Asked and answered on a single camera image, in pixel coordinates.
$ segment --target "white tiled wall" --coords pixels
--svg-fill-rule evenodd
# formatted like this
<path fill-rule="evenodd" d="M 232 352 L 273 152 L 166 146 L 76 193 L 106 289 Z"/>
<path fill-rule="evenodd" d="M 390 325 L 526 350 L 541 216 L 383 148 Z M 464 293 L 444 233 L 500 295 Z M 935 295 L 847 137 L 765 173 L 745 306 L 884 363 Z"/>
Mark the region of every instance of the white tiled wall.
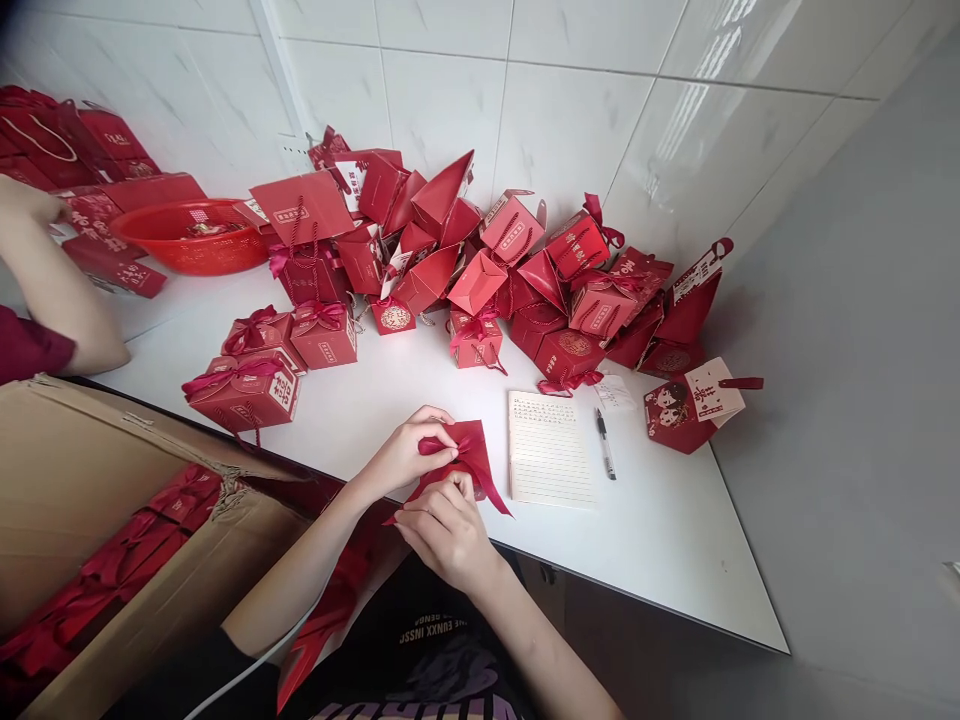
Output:
<path fill-rule="evenodd" d="M 250 2 L 273 13 L 290 118 Z M 277 136 L 329 123 L 470 197 L 584 191 L 680 264 L 742 254 L 960 19 L 960 0 L 35 0 L 0 81 L 115 108 L 212 194 L 282 177 Z"/>

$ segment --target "open cardboard box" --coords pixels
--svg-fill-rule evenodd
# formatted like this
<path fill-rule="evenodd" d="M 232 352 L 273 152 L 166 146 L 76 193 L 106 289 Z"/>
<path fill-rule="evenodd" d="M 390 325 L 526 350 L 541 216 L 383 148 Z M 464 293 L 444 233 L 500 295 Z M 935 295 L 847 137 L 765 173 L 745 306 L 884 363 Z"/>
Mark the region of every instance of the open cardboard box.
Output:
<path fill-rule="evenodd" d="M 192 462 L 224 478 L 210 520 L 21 718 L 99 718 L 215 628 L 307 522 L 237 482 L 292 476 L 225 441 L 44 375 L 0 387 L 0 637 Z"/>

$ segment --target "red sleeve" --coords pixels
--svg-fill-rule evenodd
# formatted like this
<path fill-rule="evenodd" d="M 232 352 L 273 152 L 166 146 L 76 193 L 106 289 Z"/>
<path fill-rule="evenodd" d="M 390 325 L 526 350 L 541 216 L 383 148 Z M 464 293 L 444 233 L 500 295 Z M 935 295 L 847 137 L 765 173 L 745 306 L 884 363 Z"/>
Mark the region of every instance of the red sleeve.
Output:
<path fill-rule="evenodd" d="M 0 385 L 38 372 L 55 375 L 73 359 L 77 344 L 0 305 Z"/>

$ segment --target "pen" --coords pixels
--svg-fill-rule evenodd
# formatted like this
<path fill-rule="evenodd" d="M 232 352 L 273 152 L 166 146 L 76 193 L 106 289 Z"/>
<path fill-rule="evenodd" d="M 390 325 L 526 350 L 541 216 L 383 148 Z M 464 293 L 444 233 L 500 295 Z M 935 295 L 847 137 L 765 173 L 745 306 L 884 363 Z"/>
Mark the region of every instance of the pen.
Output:
<path fill-rule="evenodd" d="M 597 408 L 597 430 L 600 431 L 600 445 L 603 448 L 603 466 L 607 471 L 607 477 L 611 480 L 616 480 L 617 474 L 613 470 L 613 455 L 610 453 L 610 443 L 607 442 L 607 426 L 603 422 L 603 415 L 600 414 L 600 408 Z"/>

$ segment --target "lined paper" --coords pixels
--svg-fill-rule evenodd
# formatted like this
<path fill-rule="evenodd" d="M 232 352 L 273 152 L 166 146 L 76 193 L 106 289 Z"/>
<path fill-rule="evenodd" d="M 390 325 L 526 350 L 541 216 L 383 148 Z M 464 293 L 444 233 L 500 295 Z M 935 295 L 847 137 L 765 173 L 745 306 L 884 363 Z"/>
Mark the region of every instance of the lined paper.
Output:
<path fill-rule="evenodd" d="M 510 495 L 520 502 L 596 505 L 576 406 L 570 398 L 510 391 Z"/>

